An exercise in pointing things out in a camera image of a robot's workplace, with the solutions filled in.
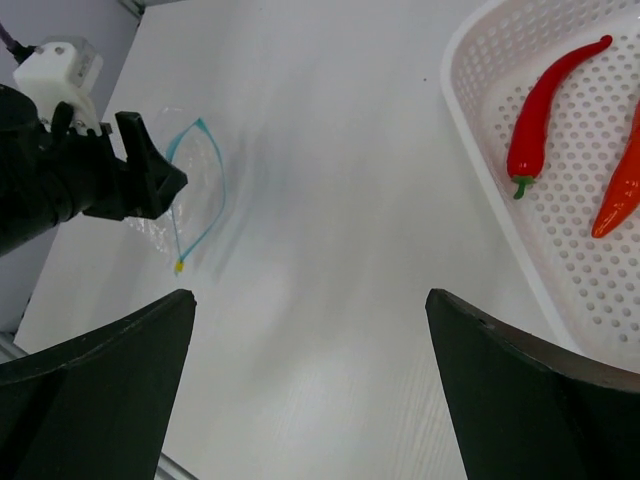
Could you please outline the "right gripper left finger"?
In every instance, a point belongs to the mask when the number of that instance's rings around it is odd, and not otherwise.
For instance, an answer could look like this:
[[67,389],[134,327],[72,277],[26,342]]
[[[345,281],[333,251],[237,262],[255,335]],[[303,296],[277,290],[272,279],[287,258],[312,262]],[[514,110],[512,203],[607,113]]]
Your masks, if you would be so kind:
[[4,479],[151,479],[191,341],[178,289],[1,366]]

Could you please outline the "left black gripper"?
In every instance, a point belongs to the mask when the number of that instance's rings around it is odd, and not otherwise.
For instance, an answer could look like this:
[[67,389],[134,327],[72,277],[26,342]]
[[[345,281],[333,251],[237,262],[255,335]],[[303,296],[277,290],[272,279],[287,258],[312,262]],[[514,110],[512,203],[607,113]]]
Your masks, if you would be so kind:
[[60,102],[47,127],[29,97],[1,87],[2,255],[87,210],[119,219],[120,189],[128,216],[155,220],[188,184],[158,151],[139,113],[115,114],[126,162],[116,157],[106,126],[81,134],[74,114]]

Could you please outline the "orange fake carrot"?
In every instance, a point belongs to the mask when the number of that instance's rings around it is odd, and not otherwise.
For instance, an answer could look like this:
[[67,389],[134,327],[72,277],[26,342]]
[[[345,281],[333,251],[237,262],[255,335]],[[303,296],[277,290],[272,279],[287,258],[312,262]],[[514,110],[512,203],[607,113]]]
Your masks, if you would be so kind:
[[638,206],[639,106],[636,106],[623,155],[610,178],[591,236],[605,237],[623,224]]

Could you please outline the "red fake chili pepper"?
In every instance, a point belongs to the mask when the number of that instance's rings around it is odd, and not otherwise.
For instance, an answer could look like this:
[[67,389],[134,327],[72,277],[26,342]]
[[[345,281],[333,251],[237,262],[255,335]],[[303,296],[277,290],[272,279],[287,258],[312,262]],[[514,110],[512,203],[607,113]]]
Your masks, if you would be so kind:
[[516,186],[514,200],[524,197],[544,168],[548,124],[557,91],[574,70],[612,43],[613,37],[604,35],[597,42],[568,52],[544,71],[525,98],[506,157],[507,175]]

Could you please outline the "clear zip top bag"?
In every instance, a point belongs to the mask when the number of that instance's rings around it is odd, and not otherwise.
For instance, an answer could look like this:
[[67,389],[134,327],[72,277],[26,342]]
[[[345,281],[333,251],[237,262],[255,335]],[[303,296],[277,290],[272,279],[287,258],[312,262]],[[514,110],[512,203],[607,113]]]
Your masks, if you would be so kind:
[[151,137],[188,183],[159,218],[129,218],[126,224],[165,254],[179,275],[222,221],[230,197],[226,166],[208,119],[185,108],[162,109]]

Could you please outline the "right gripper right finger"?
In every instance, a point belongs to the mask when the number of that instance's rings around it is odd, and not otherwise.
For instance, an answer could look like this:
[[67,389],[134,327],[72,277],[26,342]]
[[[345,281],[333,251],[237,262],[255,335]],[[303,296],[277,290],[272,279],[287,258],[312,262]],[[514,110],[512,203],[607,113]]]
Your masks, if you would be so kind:
[[470,479],[636,479],[639,376],[508,325],[443,289],[426,315]]

